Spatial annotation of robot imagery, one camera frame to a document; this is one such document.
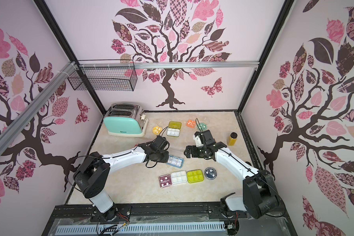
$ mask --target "pill box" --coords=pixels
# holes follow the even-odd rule
[[[179,129],[168,128],[166,130],[166,135],[178,137],[180,135],[180,130]]]
[[[186,183],[188,178],[186,176],[186,171],[176,171],[171,173],[172,184]]]
[[[176,156],[173,156],[173,155],[169,155],[168,162],[167,162],[168,165],[181,168],[182,167],[182,163],[183,163],[183,159],[182,158],[179,158],[179,157],[176,157]]]
[[[188,176],[189,183],[196,183],[196,182],[203,181],[202,170],[191,170],[191,171],[188,171],[186,174]]]
[[[169,174],[159,177],[160,187],[164,188],[172,185],[171,176]]]

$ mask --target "black wire basket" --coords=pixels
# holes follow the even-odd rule
[[[137,81],[134,61],[115,59],[110,61],[112,61],[110,64],[80,64],[79,70],[86,76],[94,90],[134,91]],[[87,90],[78,71],[73,72],[68,80],[74,90]]]

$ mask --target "dark brown leaf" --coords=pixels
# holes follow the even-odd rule
[[[336,64],[337,70],[341,76],[349,73],[354,66],[354,47],[346,42],[346,38],[344,44],[342,44],[340,50],[338,50]]]
[[[224,29],[217,29],[216,31],[214,31],[211,34],[210,40],[211,41],[218,40],[222,36],[222,33],[223,33],[224,30],[225,30],[225,28]]]
[[[35,53],[30,57],[29,65],[34,73],[39,72],[39,70],[41,69],[41,65],[39,64],[38,58]]]
[[[135,8],[124,8],[117,12],[117,15],[125,17],[131,23],[139,24],[147,21],[147,17]]]
[[[340,167],[347,172],[354,172],[354,161],[345,162]]]
[[[325,125],[314,125],[310,128],[310,135],[315,135],[320,132]]]
[[[354,77],[342,83],[337,90],[340,92],[354,92]]]
[[[310,71],[307,71],[307,77],[306,77],[306,80],[308,83],[316,83],[317,80],[316,80],[316,75]]]
[[[333,62],[333,46],[332,44],[324,38],[314,38],[310,41],[314,45],[314,55],[319,62],[331,64]]]

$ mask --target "black cable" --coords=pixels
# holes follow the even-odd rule
[[[251,171],[250,168],[246,167],[243,163],[239,162],[239,160],[237,160],[234,156],[232,156],[232,154],[227,153],[226,151],[224,151],[224,150],[221,149],[221,148],[220,148],[219,150],[222,150],[223,152],[225,152],[226,154],[228,154],[228,156],[230,156],[230,157],[232,157],[233,159],[235,159],[238,163],[240,163],[243,167],[245,167],[249,172],[251,172],[252,174],[256,175],[256,173],[254,173],[253,171]],[[274,218],[279,218],[279,217],[284,216],[284,215],[286,214],[286,210],[287,210],[287,209],[286,209],[285,202],[283,201],[283,199],[281,198],[281,196],[279,196],[278,192],[277,192],[275,189],[273,189],[273,188],[272,188],[266,181],[264,181],[262,178],[258,178],[258,179],[259,179],[259,180],[262,180],[262,182],[264,182],[265,184],[267,184],[267,185],[269,186],[269,188],[271,188],[271,189],[275,192],[275,194],[280,198],[280,200],[283,202],[283,205],[285,206],[285,210],[284,210],[283,214],[280,215],[280,216],[272,216],[272,215],[268,215],[268,214],[266,214],[266,213],[265,213],[265,215],[271,216],[271,217],[274,217]]]

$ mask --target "mint green toaster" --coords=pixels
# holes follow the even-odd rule
[[[141,106],[132,103],[114,103],[104,116],[109,135],[143,137],[148,119]]]

